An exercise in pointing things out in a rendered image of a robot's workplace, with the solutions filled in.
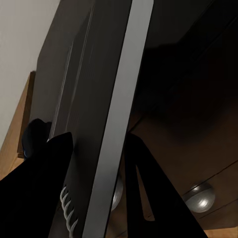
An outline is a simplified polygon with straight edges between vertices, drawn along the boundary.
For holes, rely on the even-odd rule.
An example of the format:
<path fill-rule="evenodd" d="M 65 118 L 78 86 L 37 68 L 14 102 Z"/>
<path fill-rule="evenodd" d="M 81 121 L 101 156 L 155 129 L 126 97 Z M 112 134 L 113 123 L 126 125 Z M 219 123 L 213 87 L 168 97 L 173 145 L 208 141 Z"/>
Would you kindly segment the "notebook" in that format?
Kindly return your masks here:
<path fill-rule="evenodd" d="M 155 0 L 95 0 L 67 51 L 49 140 L 71 132 L 69 238 L 105 238 Z"/>

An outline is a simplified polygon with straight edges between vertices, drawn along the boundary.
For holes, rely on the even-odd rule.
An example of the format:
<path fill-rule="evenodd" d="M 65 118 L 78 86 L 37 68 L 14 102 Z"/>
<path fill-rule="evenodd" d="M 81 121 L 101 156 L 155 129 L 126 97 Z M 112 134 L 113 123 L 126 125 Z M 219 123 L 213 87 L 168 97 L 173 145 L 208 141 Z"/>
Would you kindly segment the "mouse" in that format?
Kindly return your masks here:
<path fill-rule="evenodd" d="M 34 119 L 26 126 L 22 136 L 22 149 L 25 161 L 45 145 L 46 126 L 46 123 L 41 119 Z"/>

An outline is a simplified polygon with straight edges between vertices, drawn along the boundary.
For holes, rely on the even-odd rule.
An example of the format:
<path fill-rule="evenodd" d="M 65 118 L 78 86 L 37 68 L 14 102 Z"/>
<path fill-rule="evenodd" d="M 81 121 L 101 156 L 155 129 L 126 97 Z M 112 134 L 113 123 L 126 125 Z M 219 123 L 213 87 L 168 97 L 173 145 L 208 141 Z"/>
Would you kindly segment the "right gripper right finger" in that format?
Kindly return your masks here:
<path fill-rule="evenodd" d="M 128 238 L 208 238 L 144 141 L 129 132 L 124 160 Z M 155 221 L 144 219 L 136 165 Z"/>

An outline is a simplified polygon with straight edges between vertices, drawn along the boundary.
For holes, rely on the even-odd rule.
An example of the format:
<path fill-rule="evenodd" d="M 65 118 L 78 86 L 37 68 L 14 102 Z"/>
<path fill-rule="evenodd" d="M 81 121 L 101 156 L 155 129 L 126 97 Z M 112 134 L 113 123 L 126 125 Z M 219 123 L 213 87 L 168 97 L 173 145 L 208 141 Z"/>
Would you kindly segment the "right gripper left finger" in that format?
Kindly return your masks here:
<path fill-rule="evenodd" d="M 72 153 L 58 135 L 0 181 L 0 238 L 48 238 Z"/>

